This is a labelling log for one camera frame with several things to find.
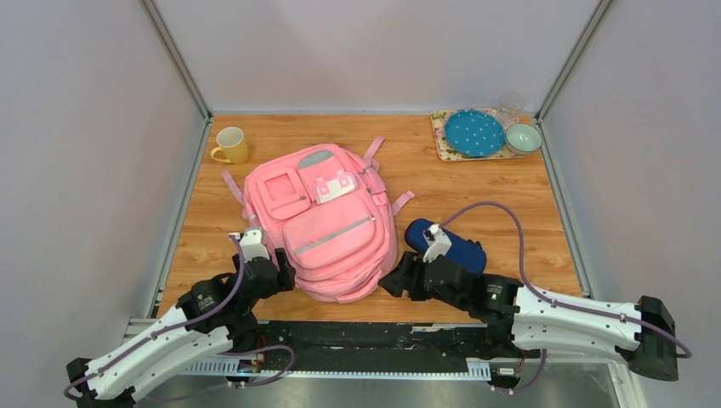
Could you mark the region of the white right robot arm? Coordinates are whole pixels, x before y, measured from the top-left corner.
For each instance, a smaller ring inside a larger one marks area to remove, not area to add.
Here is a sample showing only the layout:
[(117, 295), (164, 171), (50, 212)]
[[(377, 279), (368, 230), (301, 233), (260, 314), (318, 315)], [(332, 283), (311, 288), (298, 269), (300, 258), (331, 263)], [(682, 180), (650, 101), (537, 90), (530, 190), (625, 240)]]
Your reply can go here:
[(436, 299), (486, 325), (488, 359), (542, 350), (593, 354), (655, 380), (678, 380), (675, 324), (662, 301), (605, 303), (538, 289), (503, 275), (479, 275), (440, 256), (405, 252), (379, 285), (394, 297)]

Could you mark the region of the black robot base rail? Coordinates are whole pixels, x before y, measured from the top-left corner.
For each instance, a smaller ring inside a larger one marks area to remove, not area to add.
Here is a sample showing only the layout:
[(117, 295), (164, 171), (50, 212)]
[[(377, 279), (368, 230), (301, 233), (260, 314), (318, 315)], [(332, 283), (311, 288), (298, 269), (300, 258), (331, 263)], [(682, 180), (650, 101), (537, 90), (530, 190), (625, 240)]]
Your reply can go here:
[(445, 374), (466, 371), (469, 359), (537, 359), (494, 338), (481, 323), (371, 323), (281, 321), (261, 323), (230, 350), (250, 356), (260, 349), (264, 371)]

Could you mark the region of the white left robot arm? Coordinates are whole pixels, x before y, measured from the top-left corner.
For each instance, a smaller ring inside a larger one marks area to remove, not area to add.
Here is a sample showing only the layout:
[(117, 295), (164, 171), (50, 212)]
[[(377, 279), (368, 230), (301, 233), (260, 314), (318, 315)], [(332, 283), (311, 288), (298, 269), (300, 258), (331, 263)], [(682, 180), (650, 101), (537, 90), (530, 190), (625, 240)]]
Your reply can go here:
[(253, 307), (294, 286), (284, 249), (233, 257), (236, 271), (201, 280), (165, 315), (121, 347), (94, 360), (76, 358), (64, 396), (78, 407), (133, 407), (170, 377), (215, 354), (267, 351)]

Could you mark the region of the pink student backpack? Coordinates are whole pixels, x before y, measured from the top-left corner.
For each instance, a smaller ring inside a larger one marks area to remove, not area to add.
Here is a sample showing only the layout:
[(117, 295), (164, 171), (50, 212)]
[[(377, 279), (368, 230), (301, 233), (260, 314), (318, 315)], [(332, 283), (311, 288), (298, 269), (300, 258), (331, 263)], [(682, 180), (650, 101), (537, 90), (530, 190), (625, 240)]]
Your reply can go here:
[(313, 145), (255, 167), (243, 185), (221, 174), (247, 228), (264, 230), (270, 256), (286, 251), (295, 287), (313, 299), (359, 301), (395, 266), (395, 216), (414, 195), (390, 199), (375, 159), (383, 141), (375, 138), (362, 156)]

